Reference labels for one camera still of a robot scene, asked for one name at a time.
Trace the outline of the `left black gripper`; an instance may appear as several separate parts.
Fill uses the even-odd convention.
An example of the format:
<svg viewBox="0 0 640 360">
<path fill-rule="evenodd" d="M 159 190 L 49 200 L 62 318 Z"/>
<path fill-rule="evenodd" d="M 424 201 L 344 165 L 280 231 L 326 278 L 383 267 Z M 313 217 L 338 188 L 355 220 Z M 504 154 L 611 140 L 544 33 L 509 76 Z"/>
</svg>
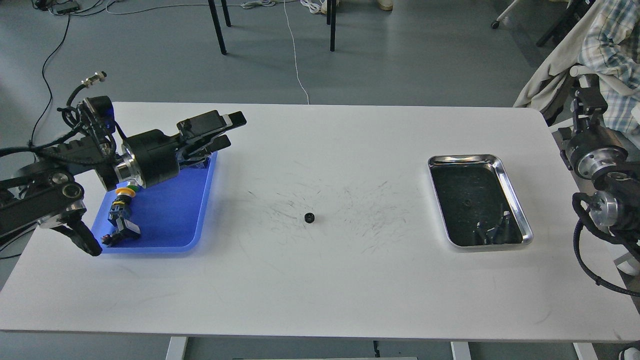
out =
<svg viewBox="0 0 640 360">
<path fill-rule="evenodd" d="M 241 111 L 209 111 L 179 121 L 178 137 L 167 136 L 158 129 L 127 137 L 113 166 L 115 176 L 118 183 L 135 180 L 143 188 L 156 186 L 178 176 L 179 166 L 206 165 L 213 153 L 231 146 L 224 133 L 246 124 Z M 178 144 L 185 147 L 176 157 Z"/>
</svg>

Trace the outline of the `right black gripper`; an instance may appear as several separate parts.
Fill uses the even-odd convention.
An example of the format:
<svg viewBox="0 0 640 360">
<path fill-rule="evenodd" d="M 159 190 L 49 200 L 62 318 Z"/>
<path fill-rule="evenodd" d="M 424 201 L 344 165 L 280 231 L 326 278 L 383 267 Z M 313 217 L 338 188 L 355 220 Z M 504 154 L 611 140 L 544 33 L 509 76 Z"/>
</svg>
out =
<svg viewBox="0 0 640 360">
<path fill-rule="evenodd" d="M 628 152 L 615 132 L 601 127 L 607 109 L 599 87 L 573 89 L 573 127 L 559 127 L 557 132 L 560 157 L 579 178 L 591 180 L 599 170 L 627 160 Z"/>
</svg>

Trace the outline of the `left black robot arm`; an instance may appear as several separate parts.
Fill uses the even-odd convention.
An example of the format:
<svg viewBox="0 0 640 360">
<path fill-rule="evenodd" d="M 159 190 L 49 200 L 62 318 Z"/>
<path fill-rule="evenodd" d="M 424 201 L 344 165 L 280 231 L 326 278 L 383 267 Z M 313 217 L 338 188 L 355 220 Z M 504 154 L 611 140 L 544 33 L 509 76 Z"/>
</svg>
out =
<svg viewBox="0 0 640 360">
<path fill-rule="evenodd" d="M 59 109 L 69 132 L 43 145 L 10 146 L 2 157 L 32 153 L 36 161 L 1 182 L 1 238 L 34 226 L 67 236 L 90 256 L 103 245 L 137 238 L 139 228 L 130 221 L 130 203 L 139 188 L 156 186 L 188 167 L 207 164 L 210 156 L 231 145 L 226 132 L 246 125 L 240 111 L 204 112 L 179 121 L 178 133 L 168 136 L 153 129 L 126 136 L 116 122 L 108 96 L 87 97 L 73 105 L 80 91 L 103 82 L 104 71 L 82 80 Z M 82 218 L 85 190 L 75 176 L 95 171 L 106 191 L 116 197 L 109 210 L 112 234 L 97 240 Z"/>
</svg>

